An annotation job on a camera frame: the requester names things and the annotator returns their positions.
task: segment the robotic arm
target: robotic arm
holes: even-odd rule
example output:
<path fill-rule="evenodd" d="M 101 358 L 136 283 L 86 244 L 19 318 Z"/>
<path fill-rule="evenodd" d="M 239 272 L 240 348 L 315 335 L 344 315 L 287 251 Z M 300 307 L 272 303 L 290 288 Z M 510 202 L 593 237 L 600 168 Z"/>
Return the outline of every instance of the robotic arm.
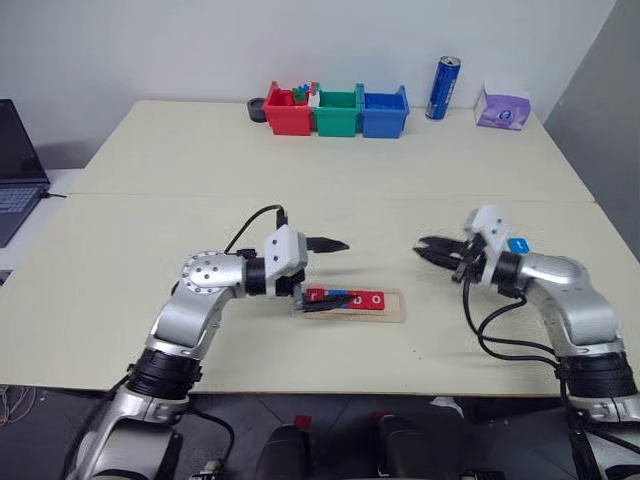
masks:
<path fill-rule="evenodd" d="M 497 286 L 502 295 L 531 301 L 542 314 L 557 358 L 556 376 L 569 389 L 570 438 L 581 478 L 628 478 L 611 476 L 620 474 L 624 442 L 632 443 L 622 452 L 625 472 L 640 473 L 640 457 L 633 450 L 640 440 L 640 395 L 611 305 L 593 289 L 579 262 L 507 251 L 510 228 L 504 218 L 498 207 L 484 206 L 465 223 L 466 241 L 424 237 L 415 251 L 454 270 L 456 282 Z M 629 428 L 629 423 L 636 425 Z M 616 445 L 611 440 L 620 438 L 611 438 L 611 430 L 627 440 Z M 629 451 L 634 452 L 631 460 Z"/>
<path fill-rule="evenodd" d="M 307 249 L 332 252 L 349 247 L 323 237 L 306 238 L 286 222 L 280 208 L 278 228 L 264 241 L 264 257 L 254 250 L 204 251 L 185 261 L 180 281 L 160 311 L 142 355 L 130 367 L 126 383 L 117 389 L 97 430 L 84 437 L 69 479 L 172 478 L 181 444 L 172 426 L 187 411 L 188 392 L 201 378 L 200 362 L 229 300 L 246 295 L 292 296 L 296 308 L 314 311 L 351 300 L 325 298 L 321 306 L 305 302 L 300 284 Z"/>

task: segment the table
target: table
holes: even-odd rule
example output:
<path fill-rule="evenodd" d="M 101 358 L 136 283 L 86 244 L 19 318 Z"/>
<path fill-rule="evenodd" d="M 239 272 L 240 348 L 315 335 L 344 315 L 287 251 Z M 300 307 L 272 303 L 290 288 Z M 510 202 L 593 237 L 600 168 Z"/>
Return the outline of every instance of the table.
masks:
<path fill-rule="evenodd" d="M 238 113 L 240 108 L 159 102 L 143 102 L 134 108 L 4 287 L 0 318 L 12 321 L 3 325 L 5 335 L 0 338 L 3 382 L 109 387 L 143 348 L 186 254 L 222 248 L 249 214 L 274 200 L 288 208 L 294 228 L 338 238 L 352 247 L 331 255 L 313 255 L 307 270 L 310 283 L 399 288 L 405 296 L 407 320 L 400 324 L 330 323 L 299 318 L 283 299 L 231 302 L 203 362 L 199 391 L 557 394 L 557 382 L 548 367 L 505 365 L 486 356 L 464 323 L 460 287 L 449 282 L 449 272 L 427 264 L 411 250 L 426 234 L 461 236 L 469 211 L 491 202 L 505 207 L 514 233 L 527 237 L 534 250 L 570 255 L 586 264 L 595 287 L 618 313 L 630 363 L 640 360 L 640 331 L 633 324 L 640 311 L 640 266 L 535 119 L 521 133 L 470 129 L 477 135 L 478 150 L 485 154 L 492 148 L 508 150 L 503 142 L 523 152 L 508 164 L 512 168 L 493 170 L 493 182 L 483 174 L 487 169 L 478 168 L 477 158 L 467 161 L 468 168 L 462 166 L 455 153 L 462 148 L 459 144 L 452 147 L 449 163 L 441 160 L 446 167 L 437 166 L 426 155 L 429 168 L 447 174 L 442 183 L 454 185 L 451 175 L 459 168 L 484 175 L 478 182 L 463 180 L 467 193 L 447 193 L 429 177 L 426 181 L 433 190 L 417 188 L 413 176 L 429 171 L 421 163 L 421 152 L 446 155 L 448 151 L 439 137 L 432 137 L 432 130 L 453 128 L 445 127 L 445 122 L 420 123 L 420 110 L 412 113 L 406 138 L 389 143 L 372 139 L 378 151 L 391 152 L 389 145 L 396 145 L 402 153 L 389 158 L 402 168 L 394 173 L 378 156 L 376 161 L 385 175 L 365 170 L 364 175 L 352 177 L 351 189 L 341 176 L 334 183 L 325 183 L 324 192 L 313 182 L 302 192 L 299 182 L 308 171 L 328 176 L 319 166 L 310 165 L 314 159 L 325 158 L 314 157 L 313 152 L 331 150 L 338 155 L 338 145 L 348 153 L 339 158 L 327 156 L 328 162 L 342 163 L 343 172 L 353 173 L 351 159 L 361 166 L 365 159 L 348 141 L 369 149 L 360 139 L 274 137 L 264 133 L 266 126 L 245 119 L 235 127 L 242 130 L 236 138 L 245 137 L 237 147 L 243 152 L 242 161 L 228 160 L 239 154 L 227 143 L 227 130 L 224 135 L 214 131 L 206 136 L 203 130 L 194 137 L 192 149 L 180 158 L 184 168 L 169 161 L 172 147 L 164 151 L 149 146 L 162 143 L 185 109 L 200 112 L 193 125 L 210 125 L 220 112 Z M 451 115 L 463 132 L 464 117 L 470 120 L 470 112 L 454 110 Z M 154 127 L 147 129 L 147 124 Z M 483 132 L 493 140 L 484 139 Z M 184 136 L 190 134 L 177 132 L 168 144 Z M 218 144 L 209 136 L 219 139 L 220 146 L 212 151 L 212 158 L 205 158 L 208 148 Z M 267 148 L 268 139 L 271 145 Z M 405 140 L 414 147 L 405 147 Z M 157 171 L 149 170 L 153 164 L 148 157 L 150 148 L 157 154 Z M 126 151 L 131 152 L 130 168 L 123 171 Z M 557 156 L 552 161 L 540 152 Z M 265 155 L 274 163 L 272 173 L 265 166 Z M 219 160 L 223 156 L 227 161 Z M 547 170 L 548 189 L 533 185 L 543 180 L 531 166 L 531 159 L 538 156 Z M 530 161 L 523 162 L 522 157 Z M 283 173 L 280 167 L 293 164 L 294 159 L 298 168 Z M 491 156 L 486 163 L 496 166 L 507 161 Z M 261 172 L 262 177 L 252 177 L 250 170 Z M 140 180 L 138 187 L 130 176 Z M 516 176 L 519 189 L 511 184 Z M 560 178 L 566 183 L 564 188 Z M 198 190 L 207 182 L 215 188 Z M 233 184 L 251 188 L 233 189 Z M 198 188 L 189 191 L 184 188 L 188 185 Z M 260 219 L 239 246 L 260 246 L 272 228 L 273 219 Z M 25 302 L 29 295 L 31 301 Z M 472 308 L 477 318 L 505 303 L 496 297 L 474 290 Z M 525 308 L 501 320 L 492 333 L 543 340 L 537 312 Z M 23 355 L 25 345 L 35 352 L 30 353 L 33 360 L 14 362 Z"/>
<path fill-rule="evenodd" d="M 82 172 L 81 168 L 47 170 L 51 193 L 66 194 L 73 181 Z M 51 197 L 40 200 L 36 208 L 20 226 L 9 244 L 0 248 L 0 270 L 13 270 L 25 256 L 33 241 L 41 233 L 42 228 L 53 218 L 64 203 L 64 198 Z"/>

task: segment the gray floor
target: gray floor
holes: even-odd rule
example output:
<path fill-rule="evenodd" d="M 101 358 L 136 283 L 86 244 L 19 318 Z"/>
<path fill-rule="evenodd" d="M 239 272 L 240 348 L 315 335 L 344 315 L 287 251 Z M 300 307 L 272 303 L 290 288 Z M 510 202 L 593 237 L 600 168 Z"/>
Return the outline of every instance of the gray floor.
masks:
<path fill-rule="evenodd" d="M 70 439 L 95 400 L 38 390 L 33 411 L 19 423 L 0 427 L 0 478 L 57 478 Z M 250 480 L 270 433 L 296 415 L 313 418 L 314 479 L 375 476 L 371 413 L 392 411 L 434 436 L 434 449 L 460 469 L 503 470 L 510 480 L 576 478 L 563 414 L 550 410 L 472 425 L 431 398 L 346 395 L 206 395 L 197 406 L 227 420 L 236 447 L 229 461 L 231 480 Z M 197 417 L 177 430 L 185 436 L 177 479 L 187 479 L 226 445 L 226 433 Z"/>

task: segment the purple tissue box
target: purple tissue box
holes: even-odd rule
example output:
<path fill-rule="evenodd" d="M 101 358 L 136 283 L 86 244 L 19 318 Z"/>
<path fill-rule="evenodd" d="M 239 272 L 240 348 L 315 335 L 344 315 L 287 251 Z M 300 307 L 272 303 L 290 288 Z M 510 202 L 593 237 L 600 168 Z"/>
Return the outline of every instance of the purple tissue box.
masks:
<path fill-rule="evenodd" d="M 509 88 L 500 90 L 498 93 L 498 88 L 485 84 L 474 109 L 476 125 L 522 130 L 531 112 L 528 95 Z"/>

